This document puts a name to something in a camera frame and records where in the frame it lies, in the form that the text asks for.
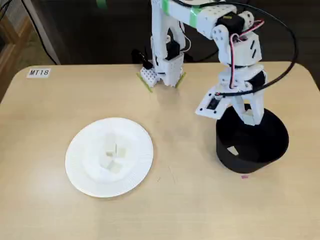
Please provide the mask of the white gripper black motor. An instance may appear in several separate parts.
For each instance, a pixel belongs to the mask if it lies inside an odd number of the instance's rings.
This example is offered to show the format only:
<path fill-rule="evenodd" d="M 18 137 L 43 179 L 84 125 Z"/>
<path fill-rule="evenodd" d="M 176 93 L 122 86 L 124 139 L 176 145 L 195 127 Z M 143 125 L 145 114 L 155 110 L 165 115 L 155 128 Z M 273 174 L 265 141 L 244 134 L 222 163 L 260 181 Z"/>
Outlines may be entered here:
<path fill-rule="evenodd" d="M 259 125 L 264 116 L 264 92 L 267 74 L 262 64 L 254 64 L 242 68 L 227 67 L 218 74 L 217 95 L 237 95 L 237 93 L 252 91 L 249 100 L 251 113 L 245 110 L 245 103 L 241 96 L 232 99 L 232 106 L 239 118 L 246 125 Z"/>

